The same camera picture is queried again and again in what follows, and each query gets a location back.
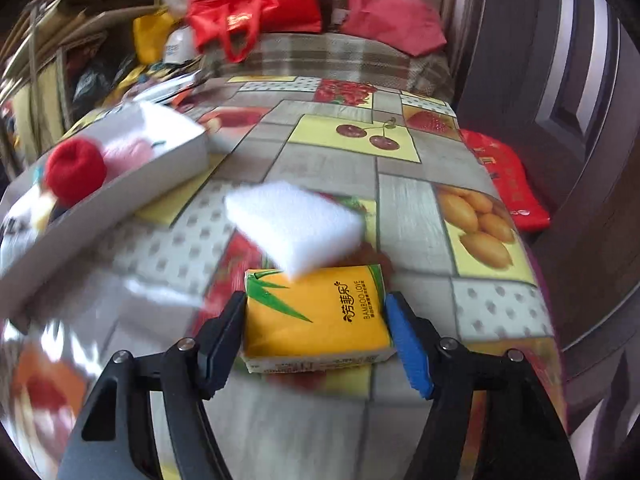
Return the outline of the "dull red fabric bag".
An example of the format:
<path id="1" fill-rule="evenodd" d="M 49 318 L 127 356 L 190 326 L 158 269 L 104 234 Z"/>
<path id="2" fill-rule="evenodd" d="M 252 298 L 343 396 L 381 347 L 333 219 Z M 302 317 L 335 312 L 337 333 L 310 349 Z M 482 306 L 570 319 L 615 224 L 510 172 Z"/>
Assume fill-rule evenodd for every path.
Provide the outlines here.
<path id="1" fill-rule="evenodd" d="M 341 32 L 382 42 L 410 56 L 446 46 L 439 10 L 431 0 L 348 0 Z"/>

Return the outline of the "plaid blanket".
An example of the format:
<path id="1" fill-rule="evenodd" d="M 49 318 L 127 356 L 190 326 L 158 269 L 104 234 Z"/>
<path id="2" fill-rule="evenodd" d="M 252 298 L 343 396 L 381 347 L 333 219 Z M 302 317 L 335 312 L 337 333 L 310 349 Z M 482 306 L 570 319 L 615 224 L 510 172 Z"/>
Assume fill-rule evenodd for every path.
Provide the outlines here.
<path id="1" fill-rule="evenodd" d="M 382 42 L 343 34 L 265 34 L 238 64 L 221 48 L 205 50 L 200 69 L 209 76 L 308 76 L 407 90 L 445 102 L 454 98 L 446 55 L 412 58 Z"/>

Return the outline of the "red plastic bag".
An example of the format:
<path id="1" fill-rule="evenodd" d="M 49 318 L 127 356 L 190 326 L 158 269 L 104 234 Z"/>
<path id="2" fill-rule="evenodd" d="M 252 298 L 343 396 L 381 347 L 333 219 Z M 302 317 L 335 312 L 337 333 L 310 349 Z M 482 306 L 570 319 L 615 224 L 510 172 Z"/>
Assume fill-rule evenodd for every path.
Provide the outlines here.
<path id="1" fill-rule="evenodd" d="M 537 233 L 551 224 L 549 211 L 536 199 L 518 155 L 491 136 L 462 129 L 464 144 L 485 167 L 500 198 L 520 231 Z"/>

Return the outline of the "yellow bag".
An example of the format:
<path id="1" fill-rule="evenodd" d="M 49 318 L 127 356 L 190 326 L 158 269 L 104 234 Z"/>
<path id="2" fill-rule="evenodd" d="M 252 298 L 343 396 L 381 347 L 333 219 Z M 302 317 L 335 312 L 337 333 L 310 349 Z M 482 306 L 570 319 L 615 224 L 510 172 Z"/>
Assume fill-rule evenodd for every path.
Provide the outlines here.
<path id="1" fill-rule="evenodd" d="M 169 35 L 175 30 L 176 20 L 167 9 L 135 18 L 132 22 L 134 48 L 139 62 L 152 65 L 160 62 Z"/>

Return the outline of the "shiny red tote bag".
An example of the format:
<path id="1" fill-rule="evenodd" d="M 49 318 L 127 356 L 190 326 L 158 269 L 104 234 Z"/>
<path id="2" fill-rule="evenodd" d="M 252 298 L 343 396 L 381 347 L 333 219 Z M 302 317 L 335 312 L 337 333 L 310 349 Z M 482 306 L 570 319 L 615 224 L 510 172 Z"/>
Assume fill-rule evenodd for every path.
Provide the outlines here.
<path id="1" fill-rule="evenodd" d="M 194 47 L 218 44 L 230 63 L 241 63 L 263 32 L 322 32 L 320 0 L 192 0 L 186 12 Z"/>

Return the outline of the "white foam sponge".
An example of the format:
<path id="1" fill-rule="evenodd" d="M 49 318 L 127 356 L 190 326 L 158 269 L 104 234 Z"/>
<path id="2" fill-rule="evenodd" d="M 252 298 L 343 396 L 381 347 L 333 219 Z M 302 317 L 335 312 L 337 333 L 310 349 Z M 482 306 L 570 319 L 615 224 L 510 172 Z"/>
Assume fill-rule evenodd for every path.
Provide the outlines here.
<path id="1" fill-rule="evenodd" d="M 239 188 L 224 199 L 227 219 L 287 278 L 296 280 L 361 246 L 361 214 L 285 181 Z"/>

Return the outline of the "red plush apple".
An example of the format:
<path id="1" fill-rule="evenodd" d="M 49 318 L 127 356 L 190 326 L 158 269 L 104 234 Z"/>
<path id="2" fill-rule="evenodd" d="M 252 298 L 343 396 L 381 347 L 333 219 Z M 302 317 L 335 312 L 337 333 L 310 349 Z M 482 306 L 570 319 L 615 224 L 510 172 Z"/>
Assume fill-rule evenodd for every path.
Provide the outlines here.
<path id="1" fill-rule="evenodd" d="M 96 192 L 106 175 L 101 149 L 82 136 L 58 145 L 44 165 L 44 182 L 65 207 L 73 207 Z"/>

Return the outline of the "dark wooden door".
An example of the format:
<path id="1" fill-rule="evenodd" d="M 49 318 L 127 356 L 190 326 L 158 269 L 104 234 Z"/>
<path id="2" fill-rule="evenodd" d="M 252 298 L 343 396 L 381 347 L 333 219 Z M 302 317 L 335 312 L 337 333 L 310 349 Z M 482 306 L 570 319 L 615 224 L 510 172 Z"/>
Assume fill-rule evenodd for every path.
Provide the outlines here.
<path id="1" fill-rule="evenodd" d="M 639 338 L 639 50 L 615 0 L 442 0 L 464 128 L 520 156 L 551 223 L 529 242 L 567 402 L 596 403 Z"/>

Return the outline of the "white tray box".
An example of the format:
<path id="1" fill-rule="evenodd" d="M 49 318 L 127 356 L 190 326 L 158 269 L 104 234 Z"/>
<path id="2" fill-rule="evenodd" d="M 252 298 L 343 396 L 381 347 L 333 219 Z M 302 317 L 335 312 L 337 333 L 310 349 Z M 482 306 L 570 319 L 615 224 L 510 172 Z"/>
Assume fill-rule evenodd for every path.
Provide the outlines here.
<path id="1" fill-rule="evenodd" d="M 153 154 L 141 167 L 106 182 L 18 251 L 1 271 L 2 318 L 20 310 L 61 266 L 105 230 L 208 168 L 205 128 L 160 104 L 125 104 L 80 130 L 76 138 L 102 146 L 147 140 Z"/>

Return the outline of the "yellow tissue pack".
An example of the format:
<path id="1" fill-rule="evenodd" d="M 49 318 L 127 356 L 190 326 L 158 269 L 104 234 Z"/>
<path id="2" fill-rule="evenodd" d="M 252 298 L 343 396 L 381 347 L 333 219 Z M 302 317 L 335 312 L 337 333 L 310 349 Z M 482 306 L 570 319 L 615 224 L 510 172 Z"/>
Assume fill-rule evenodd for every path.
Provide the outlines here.
<path id="1" fill-rule="evenodd" d="M 395 353 L 378 264 L 320 269 L 296 281 L 280 270 L 249 270 L 245 292 L 241 356 L 251 373 L 338 370 Z"/>

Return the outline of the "fruit pattern tablecloth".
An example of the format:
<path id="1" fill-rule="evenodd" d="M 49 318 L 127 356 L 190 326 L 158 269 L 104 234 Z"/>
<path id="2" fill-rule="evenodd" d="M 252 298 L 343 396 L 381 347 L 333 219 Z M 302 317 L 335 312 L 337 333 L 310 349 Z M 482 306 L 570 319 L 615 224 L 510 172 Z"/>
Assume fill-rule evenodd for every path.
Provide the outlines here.
<path id="1" fill-rule="evenodd" d="M 224 214 L 235 188 L 286 181 L 364 215 L 390 286 L 470 349 L 518 347 L 565 412 L 559 351 L 525 245 L 511 265 L 475 261 L 440 212 L 442 193 L 503 211 L 454 115 L 402 90 L 314 77 L 213 79 L 172 101 L 209 128 L 213 166 L 98 235 L 50 278 L 1 339 L 1 419 L 39 477 L 52 479 L 75 417 L 120 349 L 162 351 L 219 312 L 266 258 Z M 399 479 L 427 404 L 398 359 L 264 377 L 243 363 L 206 406 L 237 479 Z"/>

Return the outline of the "black plastic bag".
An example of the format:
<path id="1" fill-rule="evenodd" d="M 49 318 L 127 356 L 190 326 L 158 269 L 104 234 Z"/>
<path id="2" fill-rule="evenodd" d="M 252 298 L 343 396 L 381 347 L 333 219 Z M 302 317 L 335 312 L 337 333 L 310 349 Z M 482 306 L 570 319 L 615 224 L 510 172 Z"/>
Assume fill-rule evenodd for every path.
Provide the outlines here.
<path id="1" fill-rule="evenodd" d="M 94 58 L 78 78 L 72 104 L 96 105 L 134 68 L 136 57 L 133 54 L 113 56 L 112 58 Z"/>

